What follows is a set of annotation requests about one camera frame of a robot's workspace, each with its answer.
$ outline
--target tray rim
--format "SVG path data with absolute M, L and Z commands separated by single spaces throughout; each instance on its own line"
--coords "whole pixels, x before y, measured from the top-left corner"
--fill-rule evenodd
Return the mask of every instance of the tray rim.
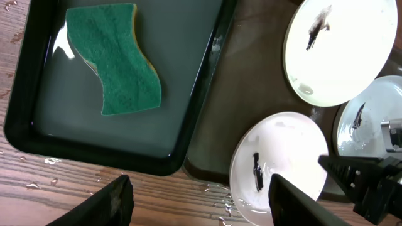
M 237 1 L 222 0 L 214 28 L 200 62 L 175 147 L 170 156 L 160 159 L 68 141 L 36 132 L 32 121 L 33 111 L 38 95 L 38 84 L 49 48 L 52 19 L 57 11 L 58 3 L 52 0 L 31 0 L 4 120 L 4 137 L 14 148 L 30 154 L 70 159 L 158 176 L 173 174 L 180 169 L 187 155 L 188 145 L 222 51 L 222 48 L 219 51 L 212 51 L 213 42 L 220 38 L 221 46 L 223 46 L 231 28 Z

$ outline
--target dirty plate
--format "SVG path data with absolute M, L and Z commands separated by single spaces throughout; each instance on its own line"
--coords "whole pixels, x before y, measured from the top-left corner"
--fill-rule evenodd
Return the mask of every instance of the dirty plate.
M 282 112 L 257 123 L 232 159 L 230 184 L 237 209 L 255 225 L 273 225 L 268 191 L 274 173 L 316 200 L 327 177 L 318 163 L 323 154 L 328 154 L 325 138 L 307 116 Z
M 319 107 L 354 98 L 384 66 L 397 25 L 395 0 L 304 1 L 283 47 L 293 90 Z
M 402 77 L 390 75 L 375 79 L 366 90 L 339 110 L 334 141 L 340 156 L 394 157 L 385 150 L 380 123 L 402 115 Z

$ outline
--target brown tray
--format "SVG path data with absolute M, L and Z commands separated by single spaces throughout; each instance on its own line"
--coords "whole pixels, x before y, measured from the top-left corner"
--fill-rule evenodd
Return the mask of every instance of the brown tray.
M 301 1 L 239 1 L 233 28 L 223 49 L 209 96 L 198 119 L 185 171 L 192 177 L 229 184 L 229 167 L 243 135 L 257 122 L 284 111 L 299 112 L 321 128 L 329 155 L 332 127 L 339 106 L 315 107 L 297 96 L 283 70 L 282 49 L 289 22 Z M 393 51 L 379 76 L 401 74 L 392 59 Z M 335 181 L 327 178 L 321 197 L 347 202 Z

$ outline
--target green sponge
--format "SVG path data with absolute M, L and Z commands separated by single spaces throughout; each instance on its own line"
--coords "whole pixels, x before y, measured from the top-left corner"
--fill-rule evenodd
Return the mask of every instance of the green sponge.
M 159 107 L 161 85 L 134 33 L 135 4 L 107 4 L 67 10 L 67 33 L 103 85 L 102 115 Z

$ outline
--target black stain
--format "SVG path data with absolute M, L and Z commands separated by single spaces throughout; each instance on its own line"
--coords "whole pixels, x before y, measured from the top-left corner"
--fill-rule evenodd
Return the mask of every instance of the black stain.
M 357 114 L 356 114 L 356 118 L 354 119 L 354 121 L 353 121 L 353 129 L 357 129 L 357 128 L 359 128 L 360 127 L 360 124 L 361 124 L 361 122 L 362 122 L 362 113 L 363 113 L 363 108 L 364 108 L 364 105 L 365 105 L 366 103 L 364 103 L 361 107 L 360 107 L 360 109 L 359 109 L 359 111 L 357 112 Z
M 322 29 L 329 31 L 329 24 L 326 20 L 327 20 L 328 14 L 331 12 L 331 9 L 332 9 L 332 6 L 328 6 L 325 9 L 323 9 L 321 11 L 321 13 L 315 18 L 314 24 L 308 30 L 308 34 L 310 35 L 310 38 L 308 39 L 308 43 L 307 43 L 307 48 L 306 48 L 307 51 L 309 49 L 313 48 L 314 42 L 317 39 L 317 36 Z
M 259 154 L 258 153 L 254 153 L 254 169 L 253 169 L 253 173 L 254 173 L 254 177 L 256 179 L 256 186 L 257 186 L 257 191 L 261 191 L 264 187 L 263 184 L 263 171 L 261 169 L 261 167 L 259 166 Z

